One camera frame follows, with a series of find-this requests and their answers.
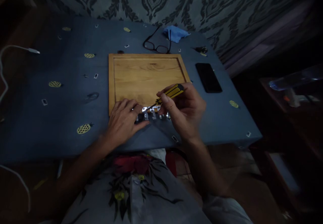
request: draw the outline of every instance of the patterned wallpaper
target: patterned wallpaper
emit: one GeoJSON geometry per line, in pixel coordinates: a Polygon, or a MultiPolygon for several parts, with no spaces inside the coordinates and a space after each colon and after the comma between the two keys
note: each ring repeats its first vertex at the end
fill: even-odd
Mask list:
{"type": "Polygon", "coordinates": [[[55,11],[199,31],[222,62],[298,0],[47,0],[55,11]]]}

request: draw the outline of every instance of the left hand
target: left hand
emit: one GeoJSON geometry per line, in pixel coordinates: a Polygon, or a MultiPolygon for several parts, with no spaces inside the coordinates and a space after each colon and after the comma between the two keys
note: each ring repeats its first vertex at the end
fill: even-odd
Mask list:
{"type": "Polygon", "coordinates": [[[147,126],[149,121],[143,121],[135,125],[137,115],[142,111],[142,108],[143,106],[139,105],[134,99],[124,99],[116,102],[105,134],[107,141],[118,147],[130,139],[137,131],[147,126]]]}

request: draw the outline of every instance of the wooden cutting board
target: wooden cutting board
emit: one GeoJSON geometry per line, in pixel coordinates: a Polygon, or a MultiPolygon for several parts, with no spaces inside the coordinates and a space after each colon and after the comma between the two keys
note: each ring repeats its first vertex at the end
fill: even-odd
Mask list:
{"type": "Polygon", "coordinates": [[[158,91],[185,82],[190,79],[179,54],[109,54],[109,115],[117,101],[151,106],[158,91]]]}

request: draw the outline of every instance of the charging cable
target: charging cable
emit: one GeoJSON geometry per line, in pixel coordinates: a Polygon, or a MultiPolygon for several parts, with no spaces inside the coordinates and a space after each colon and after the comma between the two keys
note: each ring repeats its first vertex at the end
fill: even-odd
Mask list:
{"type": "MultiPolygon", "coordinates": [[[[20,48],[20,49],[24,49],[24,50],[30,51],[32,53],[40,54],[40,52],[38,50],[35,50],[35,49],[32,49],[32,48],[24,48],[24,47],[17,46],[17,45],[7,45],[4,48],[2,48],[2,50],[0,51],[0,77],[3,80],[3,83],[5,85],[5,89],[4,89],[4,91],[2,92],[2,94],[0,96],[0,104],[1,104],[1,101],[2,101],[2,99],[4,97],[4,95],[7,93],[8,89],[9,89],[8,83],[7,83],[6,79],[3,76],[3,65],[2,65],[2,55],[3,55],[4,51],[6,49],[8,49],[9,47],[16,47],[16,48],[20,48]]],[[[30,201],[29,189],[28,189],[26,183],[24,182],[24,180],[22,179],[22,177],[20,176],[19,173],[13,171],[12,169],[10,169],[10,168],[8,168],[6,166],[1,165],[1,164],[0,164],[0,167],[1,168],[4,168],[5,170],[7,170],[7,171],[9,171],[9,172],[11,172],[13,174],[15,174],[20,179],[21,183],[23,184],[24,188],[27,191],[27,195],[28,195],[28,213],[29,213],[30,212],[30,209],[31,209],[31,201],[30,201]]]]}
{"type": "Polygon", "coordinates": [[[3,93],[0,96],[0,104],[1,104],[1,101],[2,101],[2,99],[4,97],[4,95],[7,93],[8,89],[9,89],[8,83],[7,83],[7,81],[5,80],[5,78],[3,76],[3,65],[2,65],[2,55],[3,55],[4,51],[6,49],[8,49],[9,47],[16,47],[16,48],[20,48],[20,49],[30,51],[32,53],[40,54],[40,52],[38,50],[35,50],[35,49],[32,49],[32,48],[24,48],[24,47],[17,46],[17,45],[7,45],[4,48],[2,48],[2,50],[0,51],[0,77],[3,80],[3,83],[5,85],[5,89],[4,89],[3,93]]]}

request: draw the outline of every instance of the smartphone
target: smartphone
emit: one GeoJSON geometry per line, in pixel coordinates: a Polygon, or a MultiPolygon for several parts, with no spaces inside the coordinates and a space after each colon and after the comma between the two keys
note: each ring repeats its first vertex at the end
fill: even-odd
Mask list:
{"type": "Polygon", "coordinates": [[[207,93],[221,93],[222,88],[209,63],[195,64],[203,87],[207,93]]]}

